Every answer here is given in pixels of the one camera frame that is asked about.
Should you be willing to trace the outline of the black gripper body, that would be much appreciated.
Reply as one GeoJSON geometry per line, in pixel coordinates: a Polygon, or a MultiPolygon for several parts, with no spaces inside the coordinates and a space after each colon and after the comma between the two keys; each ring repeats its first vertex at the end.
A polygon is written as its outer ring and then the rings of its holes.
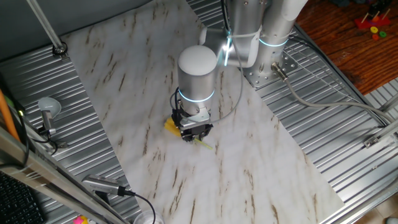
{"type": "Polygon", "coordinates": [[[186,129],[186,130],[190,130],[190,131],[195,135],[195,138],[197,138],[198,127],[199,127],[199,126],[196,126],[196,127],[194,127],[194,128],[190,128],[190,129],[186,129]]]}

